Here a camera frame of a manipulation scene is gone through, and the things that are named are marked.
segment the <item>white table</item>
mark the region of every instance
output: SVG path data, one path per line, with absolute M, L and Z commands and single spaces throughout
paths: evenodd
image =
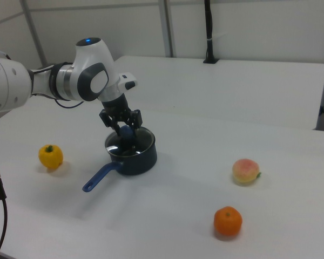
M 145 108 L 143 125 L 156 135 L 158 161 L 139 176 L 111 172 L 90 193 L 82 186 L 110 161 L 104 140 L 112 131 L 98 117 L 100 102 L 66 110 L 32 97 L 0 119 L 9 210 L 2 253 L 23 259 L 324 258 L 324 132 L 156 111 L 135 98 L 139 91 L 127 98 Z M 64 152 L 53 173 L 37 158 L 45 144 Z M 262 176 L 250 186 L 232 181 L 240 158 L 260 164 Z M 213 215 L 224 206 L 244 219 L 230 240 L 213 233 Z M 0 234 L 2 221 L 0 202 Z
M 126 95 L 141 109 L 294 128 L 316 128 L 324 64 L 121 57 L 137 77 Z

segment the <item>white panel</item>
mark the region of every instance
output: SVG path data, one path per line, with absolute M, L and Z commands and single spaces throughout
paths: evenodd
M 27 69 L 41 66 L 36 47 L 24 15 L 0 23 L 0 50 Z
M 158 0 L 28 0 L 30 9 L 60 8 L 75 6 L 157 3 Z
M 211 9 L 217 57 L 324 63 L 324 0 L 236 1 Z M 177 57 L 204 58 L 204 5 L 172 5 L 171 13 Z
M 73 62 L 75 44 L 104 40 L 114 60 L 123 55 L 165 56 L 158 6 L 32 12 L 48 62 Z
M 23 10 L 19 1 L 0 0 L 0 20 L 22 11 Z

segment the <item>blue pot handle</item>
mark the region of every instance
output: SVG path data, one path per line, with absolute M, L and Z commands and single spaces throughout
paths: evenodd
M 83 191 L 90 192 L 94 187 L 112 170 L 118 170 L 122 164 L 111 162 L 102 167 L 90 180 L 83 186 Z

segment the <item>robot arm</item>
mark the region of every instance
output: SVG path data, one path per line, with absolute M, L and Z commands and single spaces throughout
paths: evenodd
M 117 122 L 123 121 L 139 128 L 140 111 L 131 111 L 124 95 L 136 85 L 132 74 L 116 73 L 110 51 L 99 38 L 80 40 L 73 64 L 28 71 L 19 62 L 0 58 L 0 111 L 24 105 L 31 95 L 57 100 L 98 99 L 104 106 L 100 117 L 107 127 L 118 132 Z

